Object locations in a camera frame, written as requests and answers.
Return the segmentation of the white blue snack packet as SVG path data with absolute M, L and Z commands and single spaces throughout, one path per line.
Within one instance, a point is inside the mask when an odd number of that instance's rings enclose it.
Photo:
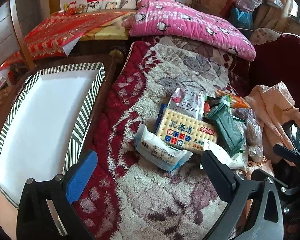
M 166 145 L 157 135 L 149 132 L 144 124 L 139 124 L 134 146 L 145 159 L 167 172 L 184 165 L 193 155 L 188 150 L 179 150 Z

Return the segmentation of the clear plastic bag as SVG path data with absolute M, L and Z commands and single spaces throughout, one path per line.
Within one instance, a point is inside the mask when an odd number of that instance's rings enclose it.
M 262 3 L 262 0 L 235 0 L 235 7 L 240 11 L 254 12 Z

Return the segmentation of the red gold embroidered cloth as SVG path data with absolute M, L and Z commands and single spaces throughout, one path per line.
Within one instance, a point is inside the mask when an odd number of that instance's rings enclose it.
M 24 41 L 33 60 L 66 55 L 63 47 L 87 32 L 126 15 L 124 11 L 105 10 L 86 14 L 58 13 L 32 29 Z

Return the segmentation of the green striped white tray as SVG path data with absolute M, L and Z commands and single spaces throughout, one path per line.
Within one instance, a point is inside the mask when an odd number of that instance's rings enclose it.
M 41 69 L 25 80 L 0 132 L 0 192 L 18 207 L 25 181 L 78 162 L 105 77 L 101 62 Z

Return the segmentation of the clear bag of nuts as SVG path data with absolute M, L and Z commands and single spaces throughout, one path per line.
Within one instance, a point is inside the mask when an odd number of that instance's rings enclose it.
M 236 117 L 245 121 L 246 149 L 249 157 L 255 163 L 260 163 L 263 158 L 263 142 L 256 114 L 251 108 L 237 108 L 233 112 Z

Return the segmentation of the orange snack packet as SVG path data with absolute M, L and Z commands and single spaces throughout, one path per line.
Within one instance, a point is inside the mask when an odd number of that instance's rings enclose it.
M 249 103 L 240 96 L 233 95 L 233 94 L 221 91 L 221 90 L 217 90 L 216 95 L 217 96 L 225 96 L 225 95 L 228 96 L 228 98 L 230 99 L 230 107 L 231 108 L 251 108 Z

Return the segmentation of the santa figurine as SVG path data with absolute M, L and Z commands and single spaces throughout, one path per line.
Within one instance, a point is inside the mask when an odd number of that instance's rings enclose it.
M 77 11 L 77 2 L 72 1 L 69 4 L 64 4 L 63 9 L 66 15 L 74 15 L 76 14 Z

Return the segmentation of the dark green snack packet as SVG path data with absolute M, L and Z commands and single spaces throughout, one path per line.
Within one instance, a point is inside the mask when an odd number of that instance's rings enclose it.
M 224 103 L 218 104 L 209 111 L 206 119 L 215 126 L 221 146 L 232 158 L 240 151 L 245 139 L 229 113 L 228 106 Z

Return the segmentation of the dark red velvet cushion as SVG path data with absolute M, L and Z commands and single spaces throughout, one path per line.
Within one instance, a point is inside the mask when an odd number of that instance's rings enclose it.
M 250 63 L 250 84 L 272 87 L 282 81 L 300 108 L 300 38 L 281 35 L 254 48 L 256 56 Z

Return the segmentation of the floral red cream blanket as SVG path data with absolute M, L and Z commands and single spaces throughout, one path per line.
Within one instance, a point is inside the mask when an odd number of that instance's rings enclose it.
M 98 163 L 74 208 L 93 239 L 203 239 L 226 207 L 201 166 L 212 150 L 234 169 L 207 117 L 232 109 L 224 63 L 178 38 L 132 44 L 111 86 L 92 148 Z

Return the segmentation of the yellow cracker packet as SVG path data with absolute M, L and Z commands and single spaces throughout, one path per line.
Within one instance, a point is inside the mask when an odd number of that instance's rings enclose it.
M 204 151 L 204 143 L 217 142 L 214 126 L 191 116 L 165 108 L 156 135 L 166 144 L 196 154 Z

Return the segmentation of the pink penguin print quilt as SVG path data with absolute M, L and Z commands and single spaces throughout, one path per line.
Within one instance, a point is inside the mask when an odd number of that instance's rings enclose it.
M 122 23 L 130 36 L 172 35 L 190 38 L 254 61 L 251 42 L 230 22 L 173 0 L 141 0 Z

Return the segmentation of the teal folded cloth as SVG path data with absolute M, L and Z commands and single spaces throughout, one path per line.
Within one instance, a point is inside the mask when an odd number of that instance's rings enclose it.
M 237 7 L 232 8 L 229 22 L 236 28 L 253 29 L 252 13 L 240 11 Z

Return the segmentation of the peach pink towel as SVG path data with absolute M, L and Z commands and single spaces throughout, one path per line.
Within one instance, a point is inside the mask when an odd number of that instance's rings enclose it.
M 300 128 L 300 111 L 294 107 L 295 101 L 285 83 L 279 82 L 273 87 L 256 85 L 245 100 L 258 117 L 271 146 L 279 144 L 292 150 L 293 144 L 283 124 L 294 121 Z

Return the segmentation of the silver pink snack bag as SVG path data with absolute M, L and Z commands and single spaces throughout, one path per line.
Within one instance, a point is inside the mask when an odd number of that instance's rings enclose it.
M 206 92 L 204 90 L 177 88 L 171 95 L 167 107 L 181 114 L 202 120 L 205 99 Z

